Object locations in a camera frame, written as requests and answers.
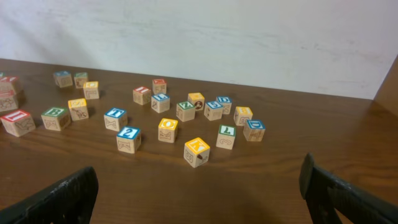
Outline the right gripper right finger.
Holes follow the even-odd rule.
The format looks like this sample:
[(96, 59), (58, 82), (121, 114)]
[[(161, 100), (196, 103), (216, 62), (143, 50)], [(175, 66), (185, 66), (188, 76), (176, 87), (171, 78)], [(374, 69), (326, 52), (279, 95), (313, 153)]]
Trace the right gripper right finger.
[(352, 223), (397, 224), (397, 206), (317, 166), (311, 153), (303, 160), (299, 187), (314, 223), (341, 223), (340, 212)]

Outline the green B block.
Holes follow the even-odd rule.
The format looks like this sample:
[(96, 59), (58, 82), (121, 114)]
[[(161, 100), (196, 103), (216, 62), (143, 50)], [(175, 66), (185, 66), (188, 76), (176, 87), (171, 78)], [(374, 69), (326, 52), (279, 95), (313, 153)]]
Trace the green B block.
[(63, 107), (51, 107), (41, 114), (44, 126), (48, 130), (61, 131), (71, 123), (70, 112)]

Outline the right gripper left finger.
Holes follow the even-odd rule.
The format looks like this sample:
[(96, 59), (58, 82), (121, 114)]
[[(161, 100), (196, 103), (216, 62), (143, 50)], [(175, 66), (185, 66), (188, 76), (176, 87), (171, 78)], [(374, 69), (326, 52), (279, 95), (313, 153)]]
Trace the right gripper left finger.
[(80, 169), (1, 210), (1, 223), (89, 223), (99, 183), (93, 167)]

